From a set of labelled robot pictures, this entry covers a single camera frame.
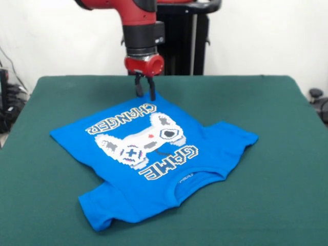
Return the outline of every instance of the red robot arm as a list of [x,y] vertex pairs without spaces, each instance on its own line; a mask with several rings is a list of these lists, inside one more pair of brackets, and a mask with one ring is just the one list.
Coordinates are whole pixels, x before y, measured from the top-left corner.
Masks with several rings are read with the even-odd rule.
[[164,24],[156,21],[156,0],[75,0],[82,8],[116,9],[120,15],[127,49],[125,66],[130,74],[148,78],[154,90],[153,76],[162,72],[164,59],[157,52],[157,45],[165,42]]

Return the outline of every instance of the blue t-shirt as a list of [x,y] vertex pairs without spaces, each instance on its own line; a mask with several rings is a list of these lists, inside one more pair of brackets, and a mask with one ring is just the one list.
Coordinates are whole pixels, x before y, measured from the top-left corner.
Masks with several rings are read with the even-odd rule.
[[136,223],[178,207],[225,180],[258,136],[219,122],[204,128],[156,93],[106,109],[50,135],[105,182],[79,197],[96,231],[113,219]]

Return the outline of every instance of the green tablecloth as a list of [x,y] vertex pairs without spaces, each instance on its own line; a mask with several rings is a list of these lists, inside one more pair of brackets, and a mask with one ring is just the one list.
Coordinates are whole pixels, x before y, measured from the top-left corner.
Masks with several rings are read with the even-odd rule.
[[259,135],[228,179],[144,222],[93,231],[77,197],[102,180],[49,131],[133,98],[133,78],[43,77],[0,152],[1,246],[328,245],[328,131],[291,78],[156,83],[203,125],[224,120]]

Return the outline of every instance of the cable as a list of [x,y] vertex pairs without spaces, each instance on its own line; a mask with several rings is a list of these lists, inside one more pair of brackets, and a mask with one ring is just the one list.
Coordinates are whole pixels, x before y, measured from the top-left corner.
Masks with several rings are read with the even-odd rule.
[[7,56],[7,54],[4,52],[4,50],[1,48],[0,46],[0,51],[2,52],[2,54],[5,56],[5,58],[11,63],[11,66],[12,66],[12,70],[17,78],[17,80],[19,81],[19,83],[24,87],[24,89],[27,91],[27,88],[25,87],[24,83],[22,82],[22,80],[18,77],[17,73],[16,73],[16,70],[15,70],[15,66],[14,66],[14,63],[13,61]]
[[4,123],[5,123],[5,126],[6,126],[6,128],[7,128],[7,131],[10,132],[10,128],[8,127],[7,122],[4,121]]
[[0,66],[0,69],[3,69],[3,70],[7,70],[8,72],[11,72],[14,74],[14,71],[8,67],[5,67],[5,66]]

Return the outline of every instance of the graphic print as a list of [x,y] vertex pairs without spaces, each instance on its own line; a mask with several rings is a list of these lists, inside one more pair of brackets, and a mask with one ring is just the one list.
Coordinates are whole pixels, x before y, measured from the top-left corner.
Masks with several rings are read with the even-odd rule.
[[99,134],[95,141],[108,156],[135,170],[145,168],[149,162],[147,153],[157,150],[165,143],[178,147],[186,144],[187,139],[182,128],[166,114],[152,113],[150,124],[150,127],[124,139]]

